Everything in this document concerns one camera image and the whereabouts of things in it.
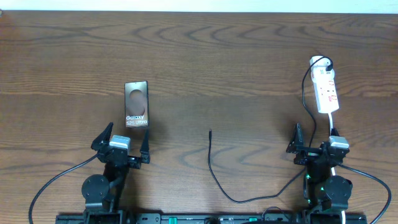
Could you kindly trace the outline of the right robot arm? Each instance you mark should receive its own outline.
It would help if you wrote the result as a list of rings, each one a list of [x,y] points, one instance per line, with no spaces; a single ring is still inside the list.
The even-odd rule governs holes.
[[[286,152],[295,154],[294,164],[305,166],[304,197],[308,208],[301,212],[302,223],[345,223],[345,210],[353,184],[336,175],[332,168],[349,153],[349,144],[335,128],[319,147],[307,147],[302,128],[294,127]]]

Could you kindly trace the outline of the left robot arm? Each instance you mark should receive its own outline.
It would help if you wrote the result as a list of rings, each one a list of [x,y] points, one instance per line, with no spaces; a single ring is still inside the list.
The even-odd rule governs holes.
[[[150,162],[149,131],[145,130],[139,157],[131,156],[131,139],[112,135],[113,123],[91,143],[96,157],[105,164],[102,174],[89,176],[81,187],[85,198],[84,223],[135,223],[134,215],[119,207],[127,175]]]

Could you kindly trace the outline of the white power strip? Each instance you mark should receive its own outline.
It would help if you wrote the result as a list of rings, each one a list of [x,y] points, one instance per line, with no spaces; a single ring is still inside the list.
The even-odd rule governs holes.
[[[319,113],[328,114],[339,109],[335,86],[335,71],[331,60],[320,55],[310,59],[311,79]]]

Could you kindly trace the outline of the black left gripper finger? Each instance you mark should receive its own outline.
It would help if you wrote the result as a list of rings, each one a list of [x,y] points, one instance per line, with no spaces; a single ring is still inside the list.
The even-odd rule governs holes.
[[[149,130],[145,131],[144,139],[140,148],[141,162],[145,164],[150,163],[150,153],[149,153]]]
[[[91,143],[91,149],[95,151],[100,151],[103,147],[109,145],[109,140],[113,130],[113,122],[110,122],[104,131],[99,134]]]

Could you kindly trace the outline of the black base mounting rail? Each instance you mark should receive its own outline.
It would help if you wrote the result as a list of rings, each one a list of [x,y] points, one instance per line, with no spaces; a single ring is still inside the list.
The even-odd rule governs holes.
[[[127,223],[127,224],[239,224],[239,223],[304,223],[297,215],[267,213],[265,215],[161,215],[117,213],[101,215],[58,215],[56,224]]]

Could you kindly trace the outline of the Galaxy S25 Ultra smartphone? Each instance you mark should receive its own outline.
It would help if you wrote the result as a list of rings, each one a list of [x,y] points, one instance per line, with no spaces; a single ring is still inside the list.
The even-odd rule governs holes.
[[[124,85],[125,127],[141,128],[149,125],[148,82],[129,82]]]

